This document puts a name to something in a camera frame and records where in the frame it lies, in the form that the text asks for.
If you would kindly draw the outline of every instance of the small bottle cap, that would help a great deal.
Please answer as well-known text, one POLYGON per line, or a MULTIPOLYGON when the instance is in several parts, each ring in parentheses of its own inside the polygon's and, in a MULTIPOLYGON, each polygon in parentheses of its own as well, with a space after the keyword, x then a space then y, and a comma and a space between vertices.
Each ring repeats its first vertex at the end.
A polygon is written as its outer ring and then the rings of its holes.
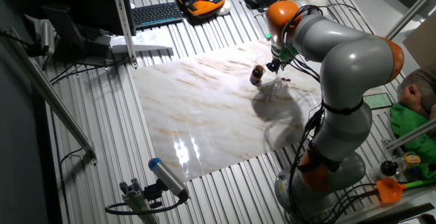
POLYGON ((396 169, 398 169, 399 165, 397 162, 385 161, 381 163, 380 170, 385 176, 393 176, 396 174, 396 169))

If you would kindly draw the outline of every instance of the metal rod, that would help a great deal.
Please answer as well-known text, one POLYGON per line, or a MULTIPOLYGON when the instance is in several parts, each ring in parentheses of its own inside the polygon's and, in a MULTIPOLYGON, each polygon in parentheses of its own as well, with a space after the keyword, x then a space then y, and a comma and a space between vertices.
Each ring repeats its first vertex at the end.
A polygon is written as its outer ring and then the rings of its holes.
POLYGON ((68 112, 67 107, 63 104, 61 98, 56 94, 51 83, 47 80, 35 60, 30 59, 22 45, 7 37, 0 37, 0 43, 11 57, 17 62, 21 70, 26 74, 32 85, 37 89, 39 94, 44 98, 48 105, 53 109, 68 131, 74 136, 77 142, 83 147, 85 152, 90 156, 91 163, 96 163, 95 149, 86 135, 83 133, 79 124, 74 117, 68 112))
POLYGON ((419 126, 418 128, 414 129, 413 131, 410 131, 409 133, 405 134, 404 136, 389 143, 386 146, 386 149, 388 149, 388 151, 392 151, 395 148, 398 148, 399 146, 402 146, 408 142, 415 140, 416 138, 420 137, 421 135, 424 135, 425 133, 429 132, 432 129, 436 129, 436 119, 433 119, 433 120, 419 126))
POLYGON ((118 15, 120 17, 121 26, 123 28, 125 45, 127 46, 127 51, 129 52, 131 66, 133 68, 137 68, 138 63, 136 62, 134 42, 131 39, 129 20, 125 11, 124 0, 115 0, 115 3, 118 8, 118 15))
POLYGON ((419 13, 430 0, 417 0, 416 3, 410 8, 410 10, 394 25, 385 38, 392 40, 403 28, 411 21, 417 13, 419 13))

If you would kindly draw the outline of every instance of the small bottle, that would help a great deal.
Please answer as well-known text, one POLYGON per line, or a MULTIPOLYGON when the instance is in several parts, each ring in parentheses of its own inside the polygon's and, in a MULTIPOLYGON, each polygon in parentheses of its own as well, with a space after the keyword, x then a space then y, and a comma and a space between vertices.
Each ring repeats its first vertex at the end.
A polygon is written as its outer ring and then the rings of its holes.
POLYGON ((262 75, 264 75, 264 67, 256 65, 251 72, 250 83, 255 86, 260 86, 262 84, 262 81, 260 80, 262 75))
POLYGON ((396 170, 396 174, 400 175, 407 170, 418 167, 421 164, 421 158, 414 152, 407 152, 403 156, 393 159, 392 162, 398 163, 399 168, 396 170))
POLYGON ((374 180, 383 180, 387 177, 394 176, 399 165, 397 162, 385 161, 380 166, 369 170, 369 176, 374 180))

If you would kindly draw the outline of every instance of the computer monitor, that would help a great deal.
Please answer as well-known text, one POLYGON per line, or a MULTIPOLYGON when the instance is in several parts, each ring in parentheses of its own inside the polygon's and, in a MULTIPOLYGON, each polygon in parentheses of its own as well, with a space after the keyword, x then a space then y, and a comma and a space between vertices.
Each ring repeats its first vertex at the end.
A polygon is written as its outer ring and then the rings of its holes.
MULTIPOLYGON (((130 33, 135 35, 129 0, 123 1, 130 33)), ((55 61, 104 64, 110 38, 100 36, 99 30, 123 35, 115 0, 13 0, 12 5, 28 16, 50 20, 61 39, 53 55, 55 61)))

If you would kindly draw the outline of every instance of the person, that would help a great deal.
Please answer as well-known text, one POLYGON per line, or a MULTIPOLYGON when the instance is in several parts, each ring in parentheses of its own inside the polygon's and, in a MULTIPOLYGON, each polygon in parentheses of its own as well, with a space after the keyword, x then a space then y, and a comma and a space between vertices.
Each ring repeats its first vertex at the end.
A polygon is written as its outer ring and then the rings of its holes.
MULTIPOLYGON (((436 65, 413 71, 401 83, 400 104, 428 120, 436 118, 436 65)), ((429 133, 436 136, 436 129, 429 133)))

